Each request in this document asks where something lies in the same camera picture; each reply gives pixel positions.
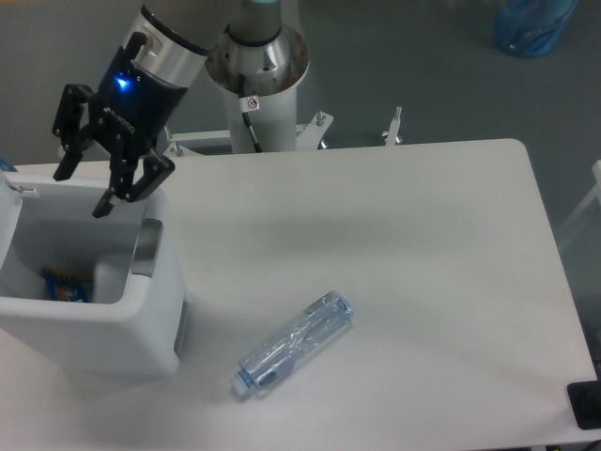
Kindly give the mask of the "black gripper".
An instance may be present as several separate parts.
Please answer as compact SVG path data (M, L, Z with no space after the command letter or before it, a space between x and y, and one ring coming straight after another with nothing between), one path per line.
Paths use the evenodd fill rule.
M127 44L118 48L98 91L93 95L87 85L67 84L57 108L52 130L65 154L54 172L56 181L73 175L92 144L90 126L81 127L88 102L89 121L98 125L93 139L111 155L109 186L92 212L95 218L108 216L120 201L147 199L176 168L172 160L151 148L188 89L163 80L135 61L149 42L146 33L132 33ZM135 180L143 155L142 175Z

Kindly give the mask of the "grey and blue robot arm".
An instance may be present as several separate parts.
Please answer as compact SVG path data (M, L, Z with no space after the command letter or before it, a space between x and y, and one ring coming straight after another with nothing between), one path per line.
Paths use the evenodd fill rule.
M220 38L267 44L280 34L281 11L278 1L145 1L98 88L65 85L53 125L65 154L54 179L70 179L99 144L110 180L94 217L148 198L175 170L158 137Z

